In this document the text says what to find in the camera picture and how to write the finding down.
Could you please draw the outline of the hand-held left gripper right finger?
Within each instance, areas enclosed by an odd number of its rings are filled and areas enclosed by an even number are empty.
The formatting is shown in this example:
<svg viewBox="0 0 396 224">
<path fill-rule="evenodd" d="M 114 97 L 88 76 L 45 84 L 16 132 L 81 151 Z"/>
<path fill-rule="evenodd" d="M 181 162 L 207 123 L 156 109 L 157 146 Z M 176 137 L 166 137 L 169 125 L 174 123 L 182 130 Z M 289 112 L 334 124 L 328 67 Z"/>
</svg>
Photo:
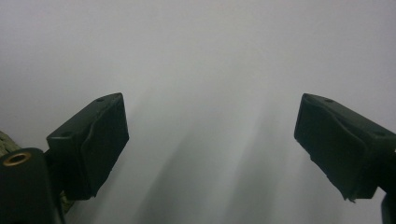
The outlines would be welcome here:
<svg viewBox="0 0 396 224">
<path fill-rule="evenodd" d="M 396 133 L 334 100 L 305 93 L 294 138 L 350 201 L 378 188 L 396 198 Z"/>
</svg>

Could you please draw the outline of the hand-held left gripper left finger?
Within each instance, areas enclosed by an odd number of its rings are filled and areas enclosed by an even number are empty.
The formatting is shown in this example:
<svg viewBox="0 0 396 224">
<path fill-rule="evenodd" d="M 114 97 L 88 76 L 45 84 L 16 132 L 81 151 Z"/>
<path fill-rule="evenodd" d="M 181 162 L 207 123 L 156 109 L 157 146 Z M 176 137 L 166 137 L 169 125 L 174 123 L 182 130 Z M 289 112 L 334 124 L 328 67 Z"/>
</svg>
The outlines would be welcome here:
<svg viewBox="0 0 396 224">
<path fill-rule="evenodd" d="M 49 166 L 69 200 L 94 197 L 129 140 L 123 96 L 100 97 L 47 137 Z"/>
</svg>

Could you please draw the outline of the olive woven cloth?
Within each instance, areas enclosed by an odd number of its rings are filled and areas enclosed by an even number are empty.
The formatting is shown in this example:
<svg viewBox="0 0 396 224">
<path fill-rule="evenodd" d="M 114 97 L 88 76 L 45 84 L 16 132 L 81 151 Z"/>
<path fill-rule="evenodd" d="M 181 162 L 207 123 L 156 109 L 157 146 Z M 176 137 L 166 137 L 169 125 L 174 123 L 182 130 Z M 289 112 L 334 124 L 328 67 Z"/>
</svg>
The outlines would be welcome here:
<svg viewBox="0 0 396 224">
<path fill-rule="evenodd" d="M 20 149 L 6 133 L 0 131 L 0 158 Z"/>
</svg>

